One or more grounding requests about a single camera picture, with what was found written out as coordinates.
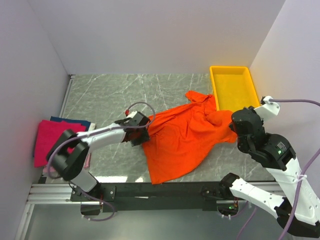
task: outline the blue folded cloth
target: blue folded cloth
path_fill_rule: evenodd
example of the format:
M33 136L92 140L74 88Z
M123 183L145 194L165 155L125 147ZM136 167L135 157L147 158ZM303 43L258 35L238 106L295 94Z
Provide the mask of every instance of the blue folded cloth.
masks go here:
M51 116L50 121L53 122L67 122L71 124L81 124L82 126L85 126L85 130L88 131L91 122L86 121L86 120L76 120L76 119L68 119L68 118L62 118L62 117L57 117L57 116Z

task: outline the table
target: table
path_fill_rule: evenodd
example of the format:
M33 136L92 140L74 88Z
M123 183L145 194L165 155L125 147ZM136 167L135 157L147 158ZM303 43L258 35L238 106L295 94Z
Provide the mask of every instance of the table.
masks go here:
M174 108L189 101L185 93L194 90L212 94L209 74L90 74L71 76L61 116L88 120L102 128L125 117L130 104L145 101L156 112ZM136 110L146 116L152 112L144 105ZM129 142L108 145L92 153L89 172L102 183L150 182L147 160L141 146ZM273 181L274 178L236 144L220 143L189 174L172 182L220 181L234 173L246 181ZM47 179L46 183L61 183Z

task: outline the yellow box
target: yellow box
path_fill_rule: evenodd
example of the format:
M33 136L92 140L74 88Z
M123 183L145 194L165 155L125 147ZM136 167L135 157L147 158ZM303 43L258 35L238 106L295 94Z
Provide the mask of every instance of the yellow box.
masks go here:
M259 107L259 99L246 66L211 66L211 82L216 109L235 112Z

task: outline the pink folded cloth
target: pink folded cloth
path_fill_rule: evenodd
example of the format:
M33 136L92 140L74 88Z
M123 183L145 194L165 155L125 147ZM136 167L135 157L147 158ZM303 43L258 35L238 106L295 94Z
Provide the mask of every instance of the pink folded cloth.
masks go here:
M44 167L47 165L46 156L59 139L61 134L71 129L75 133L83 132L86 127L80 123L55 122L42 120L38 125L38 133L36 137L34 150L34 167Z

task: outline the orange cloth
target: orange cloth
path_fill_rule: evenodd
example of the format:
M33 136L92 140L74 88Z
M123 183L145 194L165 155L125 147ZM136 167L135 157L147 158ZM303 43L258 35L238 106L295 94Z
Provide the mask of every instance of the orange cloth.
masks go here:
M231 111L216 111L215 98L195 91L191 103L156 114L143 146L152 184L179 178L194 170L217 143L234 143Z

